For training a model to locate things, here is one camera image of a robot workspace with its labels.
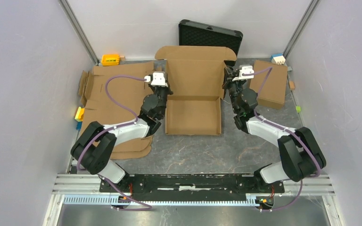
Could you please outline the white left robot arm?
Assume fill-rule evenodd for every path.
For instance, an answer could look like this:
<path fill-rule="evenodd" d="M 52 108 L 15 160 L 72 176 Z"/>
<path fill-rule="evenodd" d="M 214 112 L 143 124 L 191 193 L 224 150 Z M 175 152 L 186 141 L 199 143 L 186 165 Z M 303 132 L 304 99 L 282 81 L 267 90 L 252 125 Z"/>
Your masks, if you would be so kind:
<path fill-rule="evenodd" d="M 165 116 L 168 96 L 173 94 L 168 83 L 150 84 L 149 87 L 153 94 L 145 96 L 135 120 L 113 125 L 93 121 L 70 151 L 78 167 L 83 166 L 90 174 L 111 181 L 111 186 L 118 192 L 129 187 L 129 179 L 125 176 L 126 172 L 110 159 L 113 149 L 133 139 L 153 135 Z"/>

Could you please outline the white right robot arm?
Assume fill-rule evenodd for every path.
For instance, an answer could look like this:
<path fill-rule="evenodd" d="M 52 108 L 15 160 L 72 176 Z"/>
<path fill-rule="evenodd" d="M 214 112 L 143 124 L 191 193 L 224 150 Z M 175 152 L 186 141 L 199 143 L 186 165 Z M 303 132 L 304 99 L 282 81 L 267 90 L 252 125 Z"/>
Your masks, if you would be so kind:
<path fill-rule="evenodd" d="M 222 85 L 229 93 L 236 127 L 264 139 L 279 150 L 279 162 L 254 172 L 254 188 L 266 192 L 277 181 L 299 182 L 306 177 L 319 176 L 327 162 L 312 131 L 307 127 L 295 129 L 282 126 L 255 110 L 259 92 L 244 88 L 243 85 L 256 74 L 251 65 L 243 65 L 237 70 L 228 66 L 224 69 Z"/>

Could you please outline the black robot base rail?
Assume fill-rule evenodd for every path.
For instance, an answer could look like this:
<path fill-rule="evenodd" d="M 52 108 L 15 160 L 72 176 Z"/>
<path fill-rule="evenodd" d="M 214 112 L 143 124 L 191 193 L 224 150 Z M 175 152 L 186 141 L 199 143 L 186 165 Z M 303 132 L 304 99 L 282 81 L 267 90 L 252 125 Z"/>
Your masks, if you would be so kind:
<path fill-rule="evenodd" d="M 287 175 L 265 166 L 250 174 L 133 174 L 123 169 L 114 179 L 99 175 L 100 192 L 129 193 L 137 201 L 208 202 L 245 201 L 247 194 L 271 194 L 285 191 Z"/>

